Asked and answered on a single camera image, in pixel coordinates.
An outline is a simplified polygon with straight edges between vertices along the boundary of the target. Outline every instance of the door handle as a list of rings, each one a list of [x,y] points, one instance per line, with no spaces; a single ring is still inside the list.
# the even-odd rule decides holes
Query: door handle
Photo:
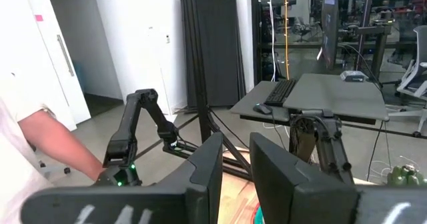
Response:
[[[58,38],[58,42],[59,42],[61,49],[62,49],[62,54],[64,55],[64,58],[67,62],[68,72],[71,74],[72,77],[74,77],[73,67],[71,66],[71,63],[68,59],[67,51],[65,50],[65,46],[64,46],[64,42],[62,42],[62,37],[61,37],[61,35],[56,35],[56,37]]]

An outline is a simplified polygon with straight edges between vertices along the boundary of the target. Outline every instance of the black keyboard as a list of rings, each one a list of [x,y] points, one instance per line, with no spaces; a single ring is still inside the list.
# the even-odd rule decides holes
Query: black keyboard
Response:
[[[296,80],[290,79],[285,81],[279,81],[273,91],[268,95],[264,104],[272,107],[281,107],[285,102],[286,98],[289,97],[292,89],[296,84]]]

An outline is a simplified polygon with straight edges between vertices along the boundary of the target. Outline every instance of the desk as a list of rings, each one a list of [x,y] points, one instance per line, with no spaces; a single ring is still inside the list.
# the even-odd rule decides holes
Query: desk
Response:
[[[273,123],[271,115],[263,115],[254,111],[254,106],[258,103],[263,103],[275,86],[276,83],[262,81],[246,94],[242,100],[236,103],[230,111],[239,114],[242,119]],[[272,109],[276,124],[285,125],[289,123],[289,113],[287,109],[282,107],[272,107]]]
[[[375,84],[342,81],[337,75],[303,74],[284,103],[290,109],[329,109],[343,121],[388,121],[386,104]]]
[[[249,154],[242,153],[242,155],[250,161]],[[224,157],[232,158],[232,155],[224,153]],[[356,178],[354,178],[354,184],[375,185]],[[258,197],[254,183],[227,173],[222,175],[219,224],[249,224],[257,204]]]

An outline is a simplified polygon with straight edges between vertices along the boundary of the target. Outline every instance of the gray desk surface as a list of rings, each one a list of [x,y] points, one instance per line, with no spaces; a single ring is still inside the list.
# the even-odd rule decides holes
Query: gray desk surface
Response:
[[[253,110],[254,105],[263,103],[273,91],[276,83],[262,81],[256,85],[246,96],[230,109],[234,114],[272,120],[271,115],[263,115]],[[289,121],[288,110],[283,107],[272,107],[275,121]]]
[[[338,75],[303,74],[284,107],[329,109],[337,115],[389,120],[381,92],[375,84],[344,82]]]

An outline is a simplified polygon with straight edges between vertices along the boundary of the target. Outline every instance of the black monitor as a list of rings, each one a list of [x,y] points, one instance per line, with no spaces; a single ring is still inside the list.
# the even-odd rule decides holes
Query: black monitor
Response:
[[[335,65],[338,45],[338,0],[323,0],[322,3],[322,54],[327,69]]]

